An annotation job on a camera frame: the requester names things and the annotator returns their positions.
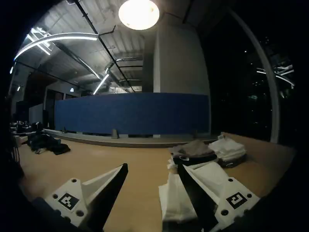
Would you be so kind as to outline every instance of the concrete pillar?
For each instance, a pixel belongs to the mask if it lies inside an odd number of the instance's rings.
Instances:
[[[145,46],[143,58],[142,91],[153,92],[153,53],[155,50],[156,31],[145,33]]]
[[[160,25],[154,51],[154,92],[210,95],[203,51],[193,28]]]

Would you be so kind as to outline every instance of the gray cloth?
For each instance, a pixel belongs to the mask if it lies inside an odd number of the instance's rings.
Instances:
[[[201,157],[207,156],[213,152],[213,150],[208,148],[208,145],[200,140],[194,140],[185,145],[178,145],[169,148],[170,153],[173,157]]]

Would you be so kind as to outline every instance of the dark window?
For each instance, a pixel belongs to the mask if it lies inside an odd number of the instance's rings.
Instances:
[[[243,29],[227,14],[201,43],[211,91],[212,133],[225,131],[269,141],[269,86],[266,75],[258,72],[263,66]]]
[[[54,110],[55,110],[55,102],[58,100],[63,100],[63,93],[48,89],[46,95],[46,103],[45,110],[48,112],[48,124],[49,129],[55,129],[55,121],[54,121]]]
[[[289,18],[293,16],[287,14],[283,5],[266,0],[240,1],[234,10],[253,31],[276,73],[280,101],[279,143],[294,145],[297,117],[293,104],[295,86],[291,83],[295,84],[296,76],[288,50],[289,36],[293,34]]]

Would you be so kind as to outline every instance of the round ceiling lamp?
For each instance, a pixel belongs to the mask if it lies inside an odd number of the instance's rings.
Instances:
[[[160,12],[150,0],[128,0],[119,9],[120,21],[134,30],[151,28],[159,19]]]

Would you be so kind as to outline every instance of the blue partition wall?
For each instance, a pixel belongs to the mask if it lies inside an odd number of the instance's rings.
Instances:
[[[206,95],[172,93],[110,94],[57,101],[56,130],[111,134],[209,132]]]

